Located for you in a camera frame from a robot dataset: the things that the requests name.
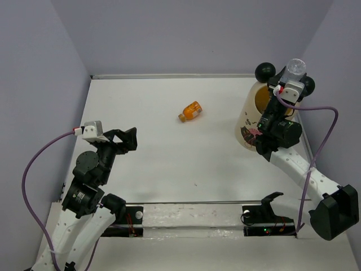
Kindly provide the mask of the blue label bottle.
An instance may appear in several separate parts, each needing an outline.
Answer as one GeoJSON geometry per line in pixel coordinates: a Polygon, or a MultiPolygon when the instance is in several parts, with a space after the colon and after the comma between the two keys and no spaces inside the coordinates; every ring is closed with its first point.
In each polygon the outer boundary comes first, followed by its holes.
{"type": "Polygon", "coordinates": [[[284,73],[281,77],[281,82],[300,81],[306,74],[306,63],[301,59],[291,59],[285,66],[284,73]]]}

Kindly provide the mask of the small orange juice bottle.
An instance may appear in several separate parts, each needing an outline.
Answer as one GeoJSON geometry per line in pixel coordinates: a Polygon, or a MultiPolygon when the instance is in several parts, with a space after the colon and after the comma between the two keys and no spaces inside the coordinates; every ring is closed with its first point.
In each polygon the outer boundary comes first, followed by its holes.
{"type": "Polygon", "coordinates": [[[178,119],[184,123],[186,121],[193,120],[201,113],[202,107],[200,106],[199,102],[194,101],[184,108],[183,112],[178,115],[178,119]]]}

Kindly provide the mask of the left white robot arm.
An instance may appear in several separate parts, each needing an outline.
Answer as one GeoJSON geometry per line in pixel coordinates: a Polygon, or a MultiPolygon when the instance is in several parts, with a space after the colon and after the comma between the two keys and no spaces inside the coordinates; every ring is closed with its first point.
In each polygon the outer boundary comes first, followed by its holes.
{"type": "Polygon", "coordinates": [[[79,270],[87,256],[94,256],[105,230],[122,221],[126,213],[126,202],[114,194],[105,195],[101,187],[108,182],[116,156],[137,149],[137,129],[104,132],[100,121],[90,121],[61,137],[69,135],[80,136],[96,151],[83,152],[76,159],[73,180],[52,234],[31,208],[26,192],[22,192],[25,205],[47,241],[31,270],[79,270]]]}

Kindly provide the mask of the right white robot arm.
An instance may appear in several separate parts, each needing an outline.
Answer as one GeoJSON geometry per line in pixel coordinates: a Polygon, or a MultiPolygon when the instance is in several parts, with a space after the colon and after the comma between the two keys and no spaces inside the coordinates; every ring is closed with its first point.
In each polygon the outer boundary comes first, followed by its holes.
{"type": "Polygon", "coordinates": [[[313,93],[315,82],[305,67],[285,66],[277,72],[269,62],[259,64],[254,74],[258,82],[267,85],[270,97],[257,123],[256,151],[302,188],[295,231],[304,225],[303,209],[309,197],[315,208],[308,211],[307,223],[318,236],[331,241],[359,222],[358,192],[351,185],[332,181],[315,168],[315,160],[308,163],[294,150],[302,126],[286,116],[288,109],[302,110],[296,104],[313,93]]]}

